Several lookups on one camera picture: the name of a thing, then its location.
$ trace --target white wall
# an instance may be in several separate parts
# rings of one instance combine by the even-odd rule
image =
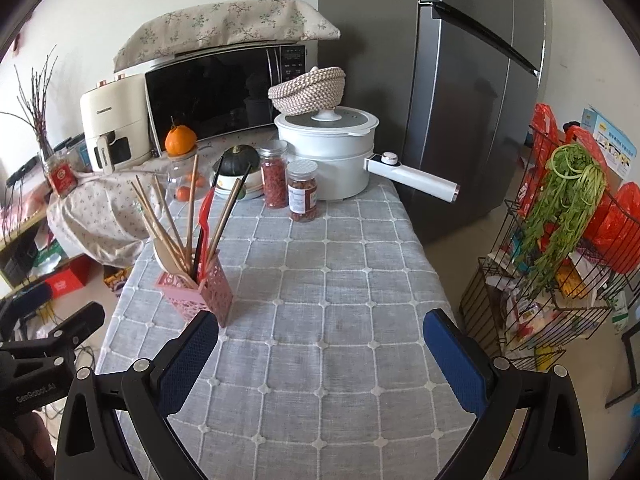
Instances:
[[[640,150],[640,56],[602,0],[551,0],[548,79],[558,125],[597,108]],[[640,183],[640,155],[628,180]]]
[[[113,57],[146,20],[175,9],[225,0],[43,0],[22,30],[17,57],[0,62],[0,110],[20,114],[14,65],[23,86],[31,67],[40,68],[53,45],[60,56],[47,101],[47,131],[53,145],[82,132],[80,96],[113,76]],[[305,0],[317,7],[318,0]],[[37,150],[32,131],[0,115],[0,178],[13,173]]]

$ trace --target jar lid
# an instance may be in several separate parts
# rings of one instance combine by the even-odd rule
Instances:
[[[286,152],[288,147],[289,143],[286,140],[276,139],[264,142],[262,145],[258,146],[256,150],[258,150],[258,154],[260,156],[277,156]]]
[[[291,180],[309,180],[316,176],[318,165],[306,158],[297,158],[287,165],[287,174]]]

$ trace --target floral cloth cover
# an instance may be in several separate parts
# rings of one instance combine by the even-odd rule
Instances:
[[[235,0],[174,10],[144,23],[114,72],[163,56],[252,41],[338,40],[340,30],[300,0]]]

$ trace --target pot lid knob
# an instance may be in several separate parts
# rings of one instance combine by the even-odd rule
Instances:
[[[385,152],[382,154],[380,161],[383,164],[395,166],[398,163],[398,156],[394,152]]]
[[[342,117],[335,113],[334,108],[330,108],[329,110],[318,110],[318,113],[311,118],[315,121],[339,121]]]

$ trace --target cardboard box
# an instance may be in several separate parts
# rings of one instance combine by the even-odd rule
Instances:
[[[636,158],[637,150],[634,144],[594,108],[584,109],[580,126],[593,135],[607,165],[624,180]]]
[[[55,300],[74,290],[83,288],[89,277],[93,260],[86,254],[78,256],[66,264],[55,274],[44,281],[51,286],[52,299]]]

